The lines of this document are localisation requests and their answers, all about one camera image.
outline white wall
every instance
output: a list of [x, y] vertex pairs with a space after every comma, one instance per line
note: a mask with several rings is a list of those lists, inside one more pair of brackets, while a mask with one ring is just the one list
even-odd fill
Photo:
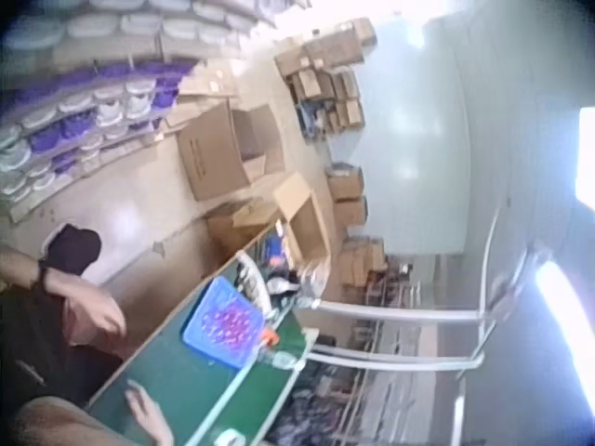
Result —
[[469, 205], [469, 138], [452, 50], [440, 26], [394, 18], [354, 66], [365, 128], [331, 141], [335, 161], [364, 170], [369, 218], [389, 253], [461, 252]]

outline fluorescent light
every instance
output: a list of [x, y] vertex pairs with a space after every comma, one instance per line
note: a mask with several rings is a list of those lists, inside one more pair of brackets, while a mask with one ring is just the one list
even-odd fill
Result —
[[578, 118], [578, 166], [576, 198], [595, 210], [595, 107], [580, 109]]
[[560, 325], [591, 413], [595, 415], [595, 336], [585, 310], [573, 286], [554, 262], [539, 268], [535, 281], [549, 311]]

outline open cardboard box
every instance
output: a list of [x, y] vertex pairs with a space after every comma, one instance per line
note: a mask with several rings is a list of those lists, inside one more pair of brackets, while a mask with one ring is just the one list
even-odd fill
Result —
[[197, 201], [284, 171], [281, 136], [268, 105], [232, 110], [226, 100], [191, 120], [179, 132], [178, 148]]
[[303, 265], [328, 257], [330, 244], [320, 205], [303, 176], [292, 174], [273, 197], [287, 222], [291, 263]]

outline blue plastic basket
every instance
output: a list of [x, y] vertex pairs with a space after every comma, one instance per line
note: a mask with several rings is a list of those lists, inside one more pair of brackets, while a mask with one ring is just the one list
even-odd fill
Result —
[[217, 277], [191, 315], [183, 342], [206, 355], [241, 369], [260, 342], [264, 316], [231, 283]]

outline hand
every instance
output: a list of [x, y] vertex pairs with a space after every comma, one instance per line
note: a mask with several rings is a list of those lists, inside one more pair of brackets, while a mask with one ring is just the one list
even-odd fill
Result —
[[46, 289], [67, 299], [67, 308], [84, 314], [96, 327], [111, 335], [126, 334], [124, 313], [112, 295], [78, 276], [56, 269], [46, 275]]
[[134, 419], [158, 446], [173, 446], [174, 436], [159, 404], [151, 399], [139, 383], [128, 380], [128, 384], [130, 388], [125, 392], [125, 396]]

